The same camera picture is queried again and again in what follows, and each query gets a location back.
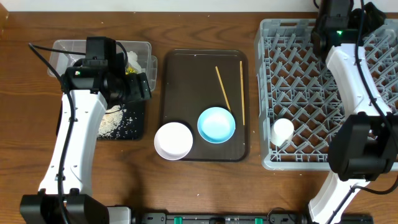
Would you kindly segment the light blue bowl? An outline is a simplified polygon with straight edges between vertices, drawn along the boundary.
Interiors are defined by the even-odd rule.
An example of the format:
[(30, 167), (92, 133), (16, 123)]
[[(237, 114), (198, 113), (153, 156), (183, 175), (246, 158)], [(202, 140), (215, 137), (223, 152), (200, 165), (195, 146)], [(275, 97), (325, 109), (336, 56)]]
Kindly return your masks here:
[(197, 130), (207, 142), (221, 144), (228, 141), (234, 134), (236, 122), (233, 115), (221, 107), (211, 107), (199, 115)]

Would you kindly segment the pink white bowl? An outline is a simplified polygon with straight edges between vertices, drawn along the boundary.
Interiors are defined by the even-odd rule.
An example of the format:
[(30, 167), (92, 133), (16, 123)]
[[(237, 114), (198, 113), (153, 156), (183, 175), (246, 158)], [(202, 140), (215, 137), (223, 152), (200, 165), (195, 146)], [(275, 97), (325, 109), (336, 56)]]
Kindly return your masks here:
[(154, 137), (154, 147), (158, 155), (170, 161), (185, 157), (192, 149), (193, 134), (190, 129), (178, 122), (161, 126)]

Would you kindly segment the rice food scraps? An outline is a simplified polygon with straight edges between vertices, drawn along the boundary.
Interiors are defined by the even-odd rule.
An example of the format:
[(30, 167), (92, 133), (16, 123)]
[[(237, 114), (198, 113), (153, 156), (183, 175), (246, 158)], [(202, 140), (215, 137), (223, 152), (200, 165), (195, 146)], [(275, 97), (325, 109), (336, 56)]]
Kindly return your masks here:
[(99, 126), (98, 139), (125, 139), (134, 126), (134, 118), (127, 114), (123, 105), (113, 106), (105, 112)]

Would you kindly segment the white napkin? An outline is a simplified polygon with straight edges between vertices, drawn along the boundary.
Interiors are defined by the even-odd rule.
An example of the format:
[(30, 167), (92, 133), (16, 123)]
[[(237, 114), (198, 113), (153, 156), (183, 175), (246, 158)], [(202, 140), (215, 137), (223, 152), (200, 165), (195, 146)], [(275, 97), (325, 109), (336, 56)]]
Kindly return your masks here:
[(134, 51), (130, 51), (127, 53), (127, 67), (134, 68), (137, 73), (145, 72), (145, 70), (138, 63), (138, 56)]

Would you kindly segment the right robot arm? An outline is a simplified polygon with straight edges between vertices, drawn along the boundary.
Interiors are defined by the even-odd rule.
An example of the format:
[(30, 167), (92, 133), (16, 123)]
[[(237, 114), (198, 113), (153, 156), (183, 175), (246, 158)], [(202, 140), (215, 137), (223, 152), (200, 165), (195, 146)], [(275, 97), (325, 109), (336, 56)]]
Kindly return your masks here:
[(397, 116), (377, 90), (369, 71), (363, 37), (380, 28), (386, 15), (373, 3), (324, 0), (311, 33), (315, 55), (335, 79), (345, 122), (328, 147), (331, 171), (308, 204), (309, 223), (340, 223), (359, 191), (387, 195), (368, 184), (390, 172), (397, 157)]

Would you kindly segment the yellow snack wrapper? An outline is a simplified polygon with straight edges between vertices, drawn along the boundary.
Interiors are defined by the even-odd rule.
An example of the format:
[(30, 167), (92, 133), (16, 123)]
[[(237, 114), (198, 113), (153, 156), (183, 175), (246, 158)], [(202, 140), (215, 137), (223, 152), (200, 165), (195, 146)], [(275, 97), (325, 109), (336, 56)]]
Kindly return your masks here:
[(128, 75), (128, 74), (137, 73), (137, 71), (134, 68), (132, 68), (132, 67), (127, 67), (125, 69), (125, 73), (126, 73), (126, 75)]

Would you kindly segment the white paper cup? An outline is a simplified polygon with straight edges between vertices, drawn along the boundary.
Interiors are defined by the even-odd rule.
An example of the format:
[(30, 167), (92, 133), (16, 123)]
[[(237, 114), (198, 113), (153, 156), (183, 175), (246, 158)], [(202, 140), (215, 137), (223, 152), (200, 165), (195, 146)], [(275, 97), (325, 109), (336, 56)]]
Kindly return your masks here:
[(277, 119), (271, 127), (271, 143), (281, 146), (292, 140), (294, 135), (294, 124), (286, 118)]

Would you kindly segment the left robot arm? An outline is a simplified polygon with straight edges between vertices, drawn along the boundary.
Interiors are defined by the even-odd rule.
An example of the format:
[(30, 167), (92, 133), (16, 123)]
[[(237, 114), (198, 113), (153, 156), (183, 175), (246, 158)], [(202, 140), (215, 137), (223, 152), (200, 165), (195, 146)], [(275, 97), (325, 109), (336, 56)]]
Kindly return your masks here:
[(29, 48), (60, 83), (62, 107), (52, 159), (38, 192), (23, 195), (26, 223), (137, 223), (132, 209), (107, 207), (92, 197), (92, 168), (98, 130), (106, 111), (151, 98), (145, 73), (126, 73), (127, 50), (109, 37), (88, 37), (82, 58), (63, 74)]

